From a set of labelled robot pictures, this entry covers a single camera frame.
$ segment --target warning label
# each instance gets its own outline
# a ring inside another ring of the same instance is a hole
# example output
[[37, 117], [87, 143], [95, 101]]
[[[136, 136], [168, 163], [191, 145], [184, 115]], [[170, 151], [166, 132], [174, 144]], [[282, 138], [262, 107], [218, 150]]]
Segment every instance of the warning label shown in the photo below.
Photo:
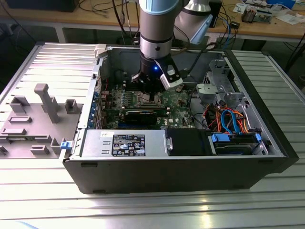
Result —
[[112, 156], [145, 156], [145, 135], [113, 135]]

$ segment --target wooden desk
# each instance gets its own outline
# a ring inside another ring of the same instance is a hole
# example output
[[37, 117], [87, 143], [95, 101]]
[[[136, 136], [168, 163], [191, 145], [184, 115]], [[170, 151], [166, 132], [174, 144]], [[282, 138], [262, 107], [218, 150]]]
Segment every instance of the wooden desk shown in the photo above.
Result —
[[[121, 0], [116, 0], [116, 2], [117, 4], [120, 4]], [[272, 18], [271, 23], [243, 23], [241, 21], [241, 14], [232, 12], [234, 4], [238, 2], [238, 0], [224, 0], [224, 7], [226, 8], [227, 14], [232, 18], [233, 21], [241, 24], [239, 32], [236, 36], [237, 38], [297, 42], [305, 32], [304, 23], [290, 25], [277, 18]], [[65, 13], [46, 10], [10, 9], [6, 3], [4, 4], [9, 13], [21, 24], [54, 27], [57, 32], [59, 42], [66, 42], [64, 33], [62, 31], [63, 28], [121, 30], [113, 9], [108, 10], [108, 17], [105, 18], [93, 12], [84, 11], [79, 7], [77, 7], [73, 13]], [[99, 9], [105, 9], [111, 6], [111, 3], [103, 4], [99, 6]], [[91, 10], [90, 0], [85, 1], [82, 4], [82, 7]], [[121, 8], [121, 6], [117, 7], [118, 12], [121, 11]], [[138, 23], [135, 4], [129, 3], [128, 9], [131, 18], [132, 30], [136, 31]], [[12, 19], [6, 14], [2, 7], [0, 7], [0, 18], [2, 23], [13, 23]], [[222, 21], [218, 20], [215, 28], [209, 28], [207, 36], [218, 37], [220, 36], [220, 33], [224, 32], [225, 27], [223, 26]]]

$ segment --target cable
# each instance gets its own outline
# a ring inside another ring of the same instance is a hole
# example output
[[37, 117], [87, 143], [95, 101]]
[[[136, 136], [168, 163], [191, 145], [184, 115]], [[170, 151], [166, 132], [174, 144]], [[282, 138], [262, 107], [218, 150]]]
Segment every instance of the cable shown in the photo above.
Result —
[[137, 37], [137, 35], [138, 35], [139, 31], [140, 31], [140, 17], [139, 17], [139, 10], [138, 10], [138, 3], [137, 2], [135, 3], [135, 8], [137, 10], [137, 21], [138, 21], [138, 30], [137, 30], [137, 32], [135, 34], [135, 37]]
[[116, 17], [116, 19], [117, 19], [117, 21], [118, 21], [118, 23], [119, 23], [119, 25], [120, 25], [120, 28], [121, 28], [122, 32], [124, 33], [124, 35], [127, 36], [127, 33], [126, 33], [126, 31], [125, 31], [125, 29], [124, 29], [124, 27], [123, 27], [123, 25], [122, 25], [122, 23], [121, 23], [121, 21], [120, 21], [120, 17], [119, 17], [118, 11], [116, 10], [116, 5], [115, 5], [115, 3], [114, 3], [114, 0], [112, 0], [112, 5], [113, 5], [115, 17]]
[[249, 132], [248, 129], [247, 129], [246, 119], [245, 119], [245, 118], [244, 118], [244, 130], [245, 130], [245, 132], [247, 132], [247, 133]]
[[177, 52], [174, 52], [172, 54], [172, 56], [176, 56], [178, 54], [181, 54], [183, 53], [184, 51], [187, 51], [187, 49], [189, 48], [189, 46], [191, 45], [191, 42], [190, 42], [190, 38], [185, 34], [185, 32], [183, 32], [180, 28], [178, 28], [178, 26], [174, 25], [174, 28], [176, 30], [178, 30], [186, 39], [187, 39], [187, 44], [184, 48], [182, 48], [181, 50], [177, 51]]
[[23, 29], [23, 31], [25, 31], [25, 33], [34, 41], [34, 43], [36, 43], [36, 40], [28, 33], [28, 31], [26, 31], [25, 28], [23, 28], [23, 26], [6, 10], [2, 1], [0, 1], [0, 4], [3, 7], [4, 11], [9, 15], [9, 17], [12, 18]]
[[230, 29], [230, 26], [229, 26], [229, 23], [227, 20], [225, 19], [222, 19], [223, 21], [225, 21], [227, 23], [227, 28], [228, 28], [228, 36], [227, 36], [227, 40], [225, 41], [225, 44], [224, 44], [224, 48], [223, 49], [226, 49], [227, 47], [227, 44], [228, 44], [228, 41], [229, 41], [229, 38], [230, 38], [230, 33], [231, 33], [231, 29]]
[[127, 6], [127, 3], [125, 3], [125, 7], [126, 7], [126, 15], [127, 15], [127, 22], [128, 22], [128, 28], [129, 28], [130, 39], [132, 40], [132, 44], [133, 44], [132, 29], [131, 29], [131, 27], [130, 27], [130, 20], [129, 20], [129, 13], [128, 13], [128, 6]]
[[292, 45], [292, 44], [289, 44], [288, 42], [284, 42], [285, 44], [291, 46], [292, 48], [296, 48], [296, 46]]
[[288, 46], [288, 44], [286, 43], [286, 42], [283, 42], [284, 43], [284, 45], [290, 50], [290, 51], [294, 51], [293, 49], [291, 49], [289, 46]]
[[[207, 47], [212, 46], [212, 45], [214, 45], [214, 47], [212, 47], [211, 49], [206, 49]], [[190, 69], [189, 69], [187, 72], [190, 73], [190, 72], [193, 70], [193, 68], [194, 68], [195, 65], [197, 64], [197, 62], [198, 62], [198, 60], [199, 60], [199, 58], [200, 58], [200, 56], [201, 56], [202, 53], [206, 53], [206, 52], [208, 52], [208, 51], [210, 51], [210, 50], [216, 49], [217, 46], [218, 46], [218, 43], [217, 43], [217, 42], [211, 42], [211, 43], [207, 44], [206, 47], [204, 47], [203, 49], [201, 49], [200, 52], [198, 53], [198, 55], [197, 55], [195, 61], [193, 62], [192, 66], [190, 67]]]
[[221, 114], [221, 124], [222, 124], [223, 128], [224, 128], [226, 131], [228, 131], [230, 134], [232, 134], [232, 131], [229, 130], [229, 129], [226, 127], [225, 123], [224, 123], [224, 115], [225, 115], [226, 112], [230, 112], [230, 113], [231, 113], [232, 122], [233, 122], [233, 126], [234, 126], [234, 130], [235, 130], [235, 132], [239, 133], [239, 132], [240, 132], [240, 129], [239, 129], [238, 125], [236, 124], [236, 117], [235, 117], [233, 111], [231, 111], [231, 110], [224, 110], [223, 113]]
[[91, 3], [91, 8], [92, 8], [93, 13], [101, 15], [101, 16], [103, 16], [105, 18], [108, 18], [108, 15], [107, 15], [108, 12], [106, 10], [98, 11], [99, 9], [97, 9], [96, 7], [99, 6], [99, 5], [109, 4], [109, 3], [111, 3], [111, 1], [105, 2], [105, 3], [99, 3], [99, 4], [95, 4], [94, 5], [93, 4], [93, 0], [90, 0], [90, 3]]
[[291, 64], [292, 58], [293, 58], [293, 56], [294, 56], [294, 53], [296, 52], [296, 50], [298, 49], [298, 47], [299, 47], [300, 44], [302, 43], [302, 40], [304, 39], [304, 37], [305, 37], [305, 32], [304, 32], [304, 34], [303, 34], [303, 36], [302, 36], [300, 42], [297, 44], [295, 50], [292, 52], [292, 54], [290, 55], [290, 57], [289, 57], [289, 59], [288, 59], [288, 61], [287, 61], [287, 65], [286, 65], [286, 67], [285, 67], [285, 71], [286, 71], [286, 72], [288, 72], [289, 69], [291, 68], [291, 66], [293, 65], [293, 64]]
[[221, 7], [223, 8], [224, 13], [222, 13], [222, 12], [219, 12], [219, 13], [224, 14], [224, 15], [226, 16], [226, 20], [227, 20], [228, 24], [231, 24], [231, 18], [230, 18], [229, 15], [227, 14], [227, 11], [225, 10], [225, 8], [224, 8], [223, 5], [221, 5]]
[[302, 55], [304, 51], [305, 51], [305, 43], [300, 47], [300, 49], [295, 53], [295, 55], [291, 58], [290, 62], [287, 64], [286, 72], [290, 70], [290, 68], [294, 65], [294, 63], [297, 61], [297, 59]]
[[202, 124], [197, 118], [194, 117], [194, 115], [193, 115], [193, 113], [192, 113], [192, 110], [191, 110], [191, 100], [192, 100], [192, 97], [193, 97], [193, 94], [194, 94], [195, 91], [196, 91], [196, 87], [194, 87], [194, 89], [193, 89], [193, 91], [192, 91], [192, 93], [191, 93], [191, 98], [190, 98], [190, 100], [189, 100], [189, 110], [190, 110], [190, 113], [191, 113], [191, 116], [193, 117], [193, 119], [194, 119], [196, 122], [200, 123], [200, 125], [203, 126], [203, 124]]

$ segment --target metal case frame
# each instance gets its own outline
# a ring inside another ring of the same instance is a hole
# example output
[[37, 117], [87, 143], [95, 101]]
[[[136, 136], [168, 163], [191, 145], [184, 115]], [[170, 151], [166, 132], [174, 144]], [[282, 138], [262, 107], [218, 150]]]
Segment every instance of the metal case frame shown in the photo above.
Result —
[[76, 147], [71, 152], [62, 150], [60, 158], [80, 191], [89, 194], [250, 188], [264, 176], [281, 173], [295, 163], [297, 154], [238, 60], [231, 51], [223, 54], [284, 156], [81, 157], [87, 129], [79, 125]]

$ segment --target metal workbench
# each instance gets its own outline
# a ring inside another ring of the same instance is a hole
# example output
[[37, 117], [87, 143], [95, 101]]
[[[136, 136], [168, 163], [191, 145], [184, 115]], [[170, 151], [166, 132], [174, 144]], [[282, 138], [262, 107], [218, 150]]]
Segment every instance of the metal workbench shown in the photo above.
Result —
[[[73, 98], [83, 104], [96, 63], [93, 50], [85, 44], [35, 46], [1, 94], [0, 122], [14, 95], [40, 103], [32, 92], [37, 82], [47, 83], [58, 103]], [[268, 175], [250, 190], [85, 195], [58, 159], [3, 159], [0, 218], [40, 229], [304, 228], [304, 96], [270, 56], [234, 54], [300, 157], [285, 172]]]

